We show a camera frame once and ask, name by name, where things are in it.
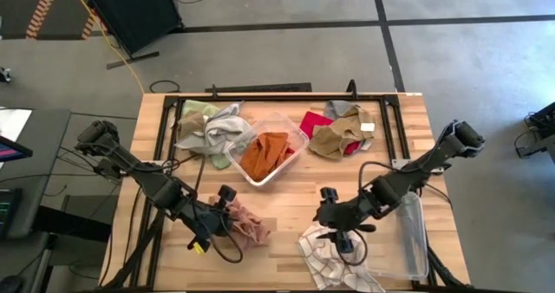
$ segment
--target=yellow label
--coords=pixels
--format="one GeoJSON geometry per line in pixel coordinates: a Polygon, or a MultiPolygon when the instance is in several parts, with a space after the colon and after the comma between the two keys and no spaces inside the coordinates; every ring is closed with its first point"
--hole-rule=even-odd
{"type": "Polygon", "coordinates": [[[193,248],[198,254],[204,254],[204,250],[202,250],[202,247],[197,242],[193,244],[193,248]]]}

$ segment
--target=red cloth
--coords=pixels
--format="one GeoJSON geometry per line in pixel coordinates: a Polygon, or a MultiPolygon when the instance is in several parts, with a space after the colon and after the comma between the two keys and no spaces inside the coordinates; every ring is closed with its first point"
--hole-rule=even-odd
{"type": "MultiPolygon", "coordinates": [[[[318,125],[318,126],[328,126],[331,123],[333,123],[332,119],[328,119],[325,116],[322,116],[320,114],[315,114],[313,112],[307,112],[304,115],[303,121],[301,122],[301,130],[306,133],[307,136],[309,136],[309,139],[312,139],[313,136],[313,132],[314,132],[314,126],[318,125]]],[[[351,155],[353,154],[356,149],[358,149],[358,146],[360,144],[360,141],[355,141],[350,143],[346,148],[345,151],[343,152],[343,154],[345,155],[351,155]]]]}

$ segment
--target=yellow cable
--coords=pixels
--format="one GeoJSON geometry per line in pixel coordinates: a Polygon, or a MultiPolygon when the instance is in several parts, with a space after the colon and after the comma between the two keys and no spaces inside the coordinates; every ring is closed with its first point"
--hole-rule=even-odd
{"type": "Polygon", "coordinates": [[[112,46],[112,44],[110,43],[110,40],[108,39],[108,37],[106,36],[106,33],[104,32],[104,29],[102,29],[101,24],[98,23],[98,21],[96,20],[96,16],[95,16],[95,14],[93,14],[93,11],[87,6],[87,3],[85,3],[84,0],[79,0],[79,1],[83,5],[83,7],[85,7],[88,14],[93,18],[93,20],[95,20],[96,25],[98,25],[98,27],[101,28],[101,33],[102,33],[102,36],[104,36],[104,40],[106,41],[106,44],[123,60],[123,63],[125,63],[125,65],[129,69],[129,71],[131,71],[131,74],[133,75],[133,77],[137,81],[137,85],[139,85],[140,91],[142,92],[142,94],[145,94],[145,89],[142,86],[142,82],[140,82],[139,76],[137,76],[135,71],[133,71],[133,69],[131,68],[129,63],[127,63],[127,60],[125,60],[123,55],[121,55],[120,52],[117,49],[115,49],[114,46],[112,46]]]}

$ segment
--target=gray cloth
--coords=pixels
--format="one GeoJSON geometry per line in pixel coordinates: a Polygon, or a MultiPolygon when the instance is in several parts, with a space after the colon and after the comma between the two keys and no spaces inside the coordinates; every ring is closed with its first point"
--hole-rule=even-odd
{"type": "MultiPolygon", "coordinates": [[[[203,154],[222,154],[225,147],[231,143],[233,139],[251,128],[249,123],[238,117],[239,104],[233,103],[216,113],[213,117],[206,121],[203,132],[193,132],[182,140],[178,141],[175,146],[181,149],[187,149],[195,153],[203,154]]],[[[221,160],[227,160],[222,156],[216,156],[218,163],[214,164],[218,168],[224,168],[225,164],[221,160]]]]}
{"type": "Polygon", "coordinates": [[[323,116],[328,119],[337,120],[354,106],[356,106],[356,104],[349,101],[328,101],[323,110],[323,116]]]}

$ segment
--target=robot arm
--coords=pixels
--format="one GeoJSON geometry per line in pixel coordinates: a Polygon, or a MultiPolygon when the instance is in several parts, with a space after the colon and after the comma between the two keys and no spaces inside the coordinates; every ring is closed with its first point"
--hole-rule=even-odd
{"type": "Polygon", "coordinates": [[[135,179],[154,207],[164,211],[171,220],[180,219],[193,231],[195,238],[189,250],[207,251],[212,235],[223,237],[231,229],[232,220],[225,208],[226,201],[235,198],[231,187],[221,187],[216,205],[197,201],[197,193],[189,185],[163,173],[165,167],[143,163],[120,146],[116,127],[107,121],[95,121],[77,139],[76,150],[106,157],[135,179]]]}
{"type": "Polygon", "coordinates": [[[378,176],[364,186],[361,184],[358,196],[352,200],[336,203],[338,197],[335,189],[321,189],[323,200],[314,220],[336,230],[321,237],[336,243],[342,253],[352,252],[353,245],[347,237],[347,231],[373,231],[375,228],[362,225],[362,222],[370,216],[380,219],[388,215],[399,206],[405,194],[423,187],[434,169],[449,168],[447,161],[455,157],[476,156],[484,142],[483,137],[465,121],[455,120],[445,127],[434,148],[400,170],[378,176]]]}

